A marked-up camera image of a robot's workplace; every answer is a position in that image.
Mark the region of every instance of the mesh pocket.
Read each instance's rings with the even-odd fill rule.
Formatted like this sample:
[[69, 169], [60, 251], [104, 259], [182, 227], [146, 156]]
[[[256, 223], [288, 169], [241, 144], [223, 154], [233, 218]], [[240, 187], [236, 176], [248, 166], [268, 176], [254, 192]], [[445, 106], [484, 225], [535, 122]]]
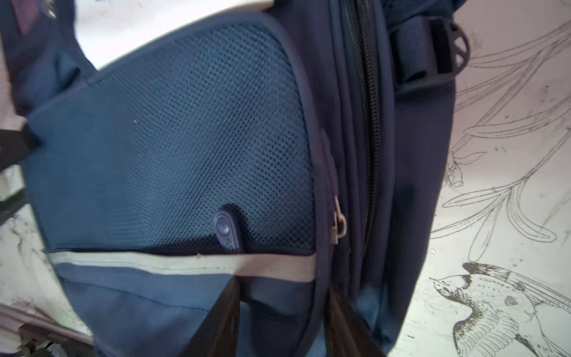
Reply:
[[32, 117], [23, 169], [50, 250], [313, 252], [312, 166], [295, 77], [264, 28], [219, 25], [134, 55]]

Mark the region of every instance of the zipper track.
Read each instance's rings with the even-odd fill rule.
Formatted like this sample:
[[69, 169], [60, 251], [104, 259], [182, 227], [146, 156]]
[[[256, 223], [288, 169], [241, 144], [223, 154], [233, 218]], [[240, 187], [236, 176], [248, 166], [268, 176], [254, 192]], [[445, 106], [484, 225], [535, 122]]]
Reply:
[[372, 49], [375, 36], [369, 0], [344, 0], [349, 36], [355, 57], [355, 66], [361, 88], [365, 148], [367, 150], [367, 186], [369, 202], [365, 212], [365, 246], [363, 256], [369, 250], [373, 231], [373, 215], [379, 194], [380, 170], [380, 118], [379, 118], [379, 69], [376, 54]]

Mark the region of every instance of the navy blue backpack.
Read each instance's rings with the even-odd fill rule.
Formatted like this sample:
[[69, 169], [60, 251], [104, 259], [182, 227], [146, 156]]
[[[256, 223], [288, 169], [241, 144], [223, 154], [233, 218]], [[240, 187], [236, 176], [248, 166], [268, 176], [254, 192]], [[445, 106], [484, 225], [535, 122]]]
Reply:
[[461, 2], [276, 0], [97, 72], [72, 1], [23, 34], [2, 0], [27, 196], [97, 353], [388, 353], [468, 62]]

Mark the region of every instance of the swallow illustration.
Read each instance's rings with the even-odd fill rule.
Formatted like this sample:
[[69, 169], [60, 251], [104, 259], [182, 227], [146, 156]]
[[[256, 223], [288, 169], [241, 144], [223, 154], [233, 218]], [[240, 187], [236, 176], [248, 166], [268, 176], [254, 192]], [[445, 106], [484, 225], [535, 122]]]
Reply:
[[460, 357], [494, 357], [514, 340], [536, 357], [571, 357], [543, 334], [535, 309], [547, 304], [571, 313], [570, 299], [501, 267], [462, 266], [469, 275], [430, 278], [440, 295], [472, 309], [470, 317], [454, 325]]

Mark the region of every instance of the stitching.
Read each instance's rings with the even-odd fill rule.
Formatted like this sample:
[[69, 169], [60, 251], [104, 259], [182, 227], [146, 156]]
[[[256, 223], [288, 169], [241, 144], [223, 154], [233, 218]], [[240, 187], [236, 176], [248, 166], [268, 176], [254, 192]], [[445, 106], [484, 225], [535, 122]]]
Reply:
[[108, 290], [113, 290], [113, 291], [117, 291], [117, 292], [122, 292], [122, 293], [125, 293], [125, 294], [129, 294], [129, 295], [132, 295], [132, 296], [136, 296], [137, 298], [141, 298], [141, 299], [144, 299], [144, 300], [148, 300], [148, 301], [154, 302], [155, 304], [158, 304], [158, 305], [166, 306], [166, 307], [181, 307], [181, 308], [189, 308], [189, 309], [192, 309], [192, 310], [201, 310], [201, 311], [210, 312], [210, 310], [207, 310], [207, 309], [201, 308], [201, 307], [190, 307], [190, 306], [178, 306], [178, 305], [164, 304], [164, 303], [162, 303], [162, 302], [155, 301], [155, 300], [153, 300], [153, 299], [149, 299], [149, 298], [146, 298], [146, 297], [144, 297], [144, 296], [140, 296], [140, 295], [137, 295], [137, 294], [133, 294], [132, 292], [129, 292], [129, 291], [119, 290], [119, 289], [115, 289], [115, 288], [112, 288], [112, 287], [100, 286], [100, 285], [95, 285], [95, 284], [91, 284], [91, 283], [76, 282], [76, 281], [74, 281], [74, 280], [67, 279], [67, 278], [62, 278], [62, 280], [64, 280], [65, 282], [68, 282], [68, 283], [81, 284], [81, 285], [87, 285], [87, 286], [94, 286], [94, 287], [99, 287], [99, 288], [102, 288], [102, 289], [108, 289]]

